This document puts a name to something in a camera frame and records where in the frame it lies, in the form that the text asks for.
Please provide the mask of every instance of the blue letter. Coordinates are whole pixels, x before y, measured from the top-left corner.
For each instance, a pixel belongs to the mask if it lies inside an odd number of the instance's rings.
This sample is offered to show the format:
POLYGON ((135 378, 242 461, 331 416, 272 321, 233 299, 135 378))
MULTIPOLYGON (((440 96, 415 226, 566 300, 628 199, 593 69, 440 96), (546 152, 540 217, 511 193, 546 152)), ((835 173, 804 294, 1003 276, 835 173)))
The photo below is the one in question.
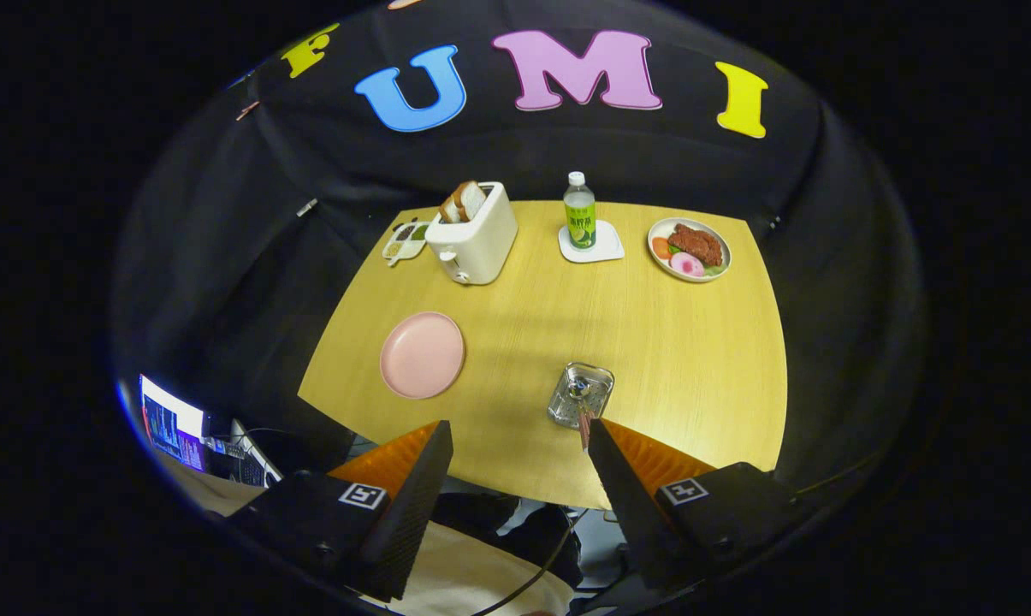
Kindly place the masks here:
POLYGON ((409 65, 428 71, 432 85, 440 94, 440 100, 428 108, 413 108, 405 101, 405 95, 397 87, 400 71, 387 68, 371 74, 355 85, 355 93, 363 94, 370 107, 377 114, 383 124, 402 133, 415 133, 445 124, 461 112, 465 106, 465 87, 454 68, 451 58, 458 47, 444 45, 434 47, 409 60, 409 65))

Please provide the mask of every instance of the pink letter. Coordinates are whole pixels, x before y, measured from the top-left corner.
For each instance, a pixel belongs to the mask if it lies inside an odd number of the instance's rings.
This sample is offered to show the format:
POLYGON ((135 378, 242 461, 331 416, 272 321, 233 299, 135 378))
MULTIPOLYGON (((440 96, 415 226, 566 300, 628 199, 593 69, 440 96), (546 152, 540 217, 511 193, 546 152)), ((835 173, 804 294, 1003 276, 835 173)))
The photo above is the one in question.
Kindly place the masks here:
POLYGON ((663 101, 652 93, 652 78, 644 62, 644 50, 652 46, 652 40, 639 34, 601 31, 591 39, 583 58, 575 58, 553 37, 537 30, 498 36, 492 46, 506 50, 516 63, 523 83, 523 95, 516 99, 516 107, 522 110, 561 105, 563 98, 550 90, 546 73, 580 105, 591 101, 595 86, 605 74, 608 86, 602 102, 632 109, 663 106, 663 101))

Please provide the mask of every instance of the wooden table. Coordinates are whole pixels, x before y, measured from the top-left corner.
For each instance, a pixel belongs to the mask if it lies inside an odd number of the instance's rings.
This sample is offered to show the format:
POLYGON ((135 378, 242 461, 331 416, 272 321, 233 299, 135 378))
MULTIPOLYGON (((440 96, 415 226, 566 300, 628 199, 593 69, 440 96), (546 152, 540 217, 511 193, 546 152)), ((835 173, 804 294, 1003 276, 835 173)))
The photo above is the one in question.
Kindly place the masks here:
MULTIPOLYGON (((578 360, 614 375, 606 418, 718 467, 745 460, 773 468, 786 421, 785 339, 744 222, 597 203, 626 256, 576 264, 557 245, 565 223, 559 200, 511 207, 519 234, 489 285, 450 280, 426 247, 389 268, 384 235, 336 305, 300 397, 375 444, 445 418, 454 435, 452 476, 546 502, 609 509, 578 432, 545 416, 561 370, 578 360), (647 230, 671 216, 724 237, 732 265, 723 277, 694 284, 660 269, 647 230), (394 326, 425 311, 458 323, 465 365, 443 393, 406 400, 383 383, 378 356, 394 326)), ((395 223, 430 221, 434 213, 402 212, 395 223)))

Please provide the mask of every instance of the toast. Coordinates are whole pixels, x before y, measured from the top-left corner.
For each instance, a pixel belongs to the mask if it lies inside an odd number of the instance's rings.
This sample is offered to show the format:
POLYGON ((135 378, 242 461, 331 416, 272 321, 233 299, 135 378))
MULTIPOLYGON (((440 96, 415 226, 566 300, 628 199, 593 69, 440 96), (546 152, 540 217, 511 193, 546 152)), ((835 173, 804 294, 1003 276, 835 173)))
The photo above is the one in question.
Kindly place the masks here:
POLYGON ((440 205, 440 217, 444 223, 468 223, 485 205, 486 198, 475 181, 462 183, 440 205))

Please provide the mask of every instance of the toaster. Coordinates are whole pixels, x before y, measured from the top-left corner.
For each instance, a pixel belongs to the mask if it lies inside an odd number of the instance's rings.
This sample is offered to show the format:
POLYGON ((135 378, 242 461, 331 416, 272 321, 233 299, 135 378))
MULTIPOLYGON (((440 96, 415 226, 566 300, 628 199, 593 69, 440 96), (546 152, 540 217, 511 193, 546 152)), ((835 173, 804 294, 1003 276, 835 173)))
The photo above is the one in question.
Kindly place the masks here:
POLYGON ((507 192, 500 183, 477 183, 485 202, 468 223, 444 223, 436 214, 425 231, 425 241, 451 280, 464 285, 487 285, 500 275, 519 223, 507 192))

